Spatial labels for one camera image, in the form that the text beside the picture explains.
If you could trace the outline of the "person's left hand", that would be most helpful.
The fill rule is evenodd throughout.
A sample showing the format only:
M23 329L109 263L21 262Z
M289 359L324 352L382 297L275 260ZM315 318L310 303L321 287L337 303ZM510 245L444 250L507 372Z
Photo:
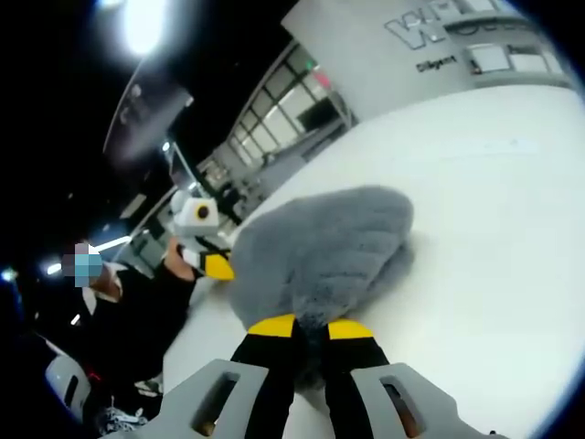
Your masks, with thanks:
M178 252L179 242L175 236L172 236L168 242L164 265L176 277L187 282L194 282L196 274L193 267L184 261Z

